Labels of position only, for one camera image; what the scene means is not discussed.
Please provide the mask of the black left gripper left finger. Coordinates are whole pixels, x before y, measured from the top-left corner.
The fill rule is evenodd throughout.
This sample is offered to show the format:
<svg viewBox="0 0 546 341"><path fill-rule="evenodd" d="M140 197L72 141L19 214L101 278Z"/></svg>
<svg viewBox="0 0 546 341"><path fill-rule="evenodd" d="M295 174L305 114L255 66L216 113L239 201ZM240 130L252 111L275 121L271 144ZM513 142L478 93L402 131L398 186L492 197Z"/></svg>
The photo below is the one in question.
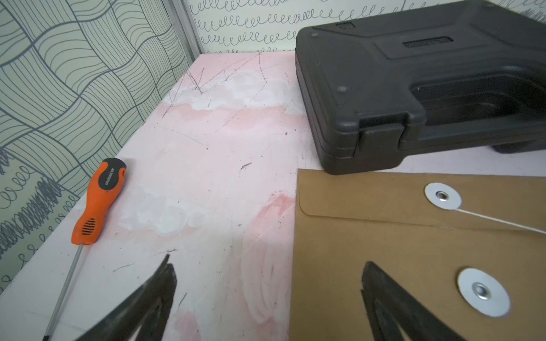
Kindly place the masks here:
<svg viewBox="0 0 546 341"><path fill-rule="evenodd" d="M176 272L166 255L147 281L79 339L161 340L176 286Z"/></svg>

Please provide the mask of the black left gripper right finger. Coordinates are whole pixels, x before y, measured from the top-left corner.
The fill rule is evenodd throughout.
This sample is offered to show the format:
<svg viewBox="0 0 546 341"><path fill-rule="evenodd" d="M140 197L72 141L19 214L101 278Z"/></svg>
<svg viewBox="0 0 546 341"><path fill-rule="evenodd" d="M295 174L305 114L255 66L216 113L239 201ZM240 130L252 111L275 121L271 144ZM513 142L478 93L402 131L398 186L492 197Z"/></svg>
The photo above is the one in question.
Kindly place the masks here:
<svg viewBox="0 0 546 341"><path fill-rule="evenodd" d="M365 264L361 284L375 340L463 340L376 263Z"/></svg>

